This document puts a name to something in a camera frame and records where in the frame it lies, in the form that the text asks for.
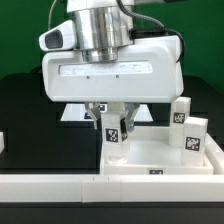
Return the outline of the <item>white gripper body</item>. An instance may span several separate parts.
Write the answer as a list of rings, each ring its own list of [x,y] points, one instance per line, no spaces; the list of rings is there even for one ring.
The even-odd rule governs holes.
[[[60,102],[170,103],[183,92],[177,36],[137,39],[118,49],[118,59],[86,62],[68,20],[39,37],[48,97]]]

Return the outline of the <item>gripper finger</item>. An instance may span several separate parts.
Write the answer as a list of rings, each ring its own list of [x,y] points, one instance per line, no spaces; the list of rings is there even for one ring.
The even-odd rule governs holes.
[[[121,104],[121,133],[131,133],[134,130],[134,118],[139,107],[139,103]]]
[[[100,129],[100,119],[101,119],[101,112],[100,112],[100,103],[99,102],[85,102],[85,109],[91,119],[94,122],[94,128],[96,130]]]

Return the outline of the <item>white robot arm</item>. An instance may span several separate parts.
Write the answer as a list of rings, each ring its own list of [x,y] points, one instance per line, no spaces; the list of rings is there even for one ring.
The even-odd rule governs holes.
[[[105,102],[134,129],[141,103],[170,103],[183,92],[183,37],[132,11],[155,0],[68,0],[69,19],[39,37],[46,93],[53,101],[83,102],[96,124]]]

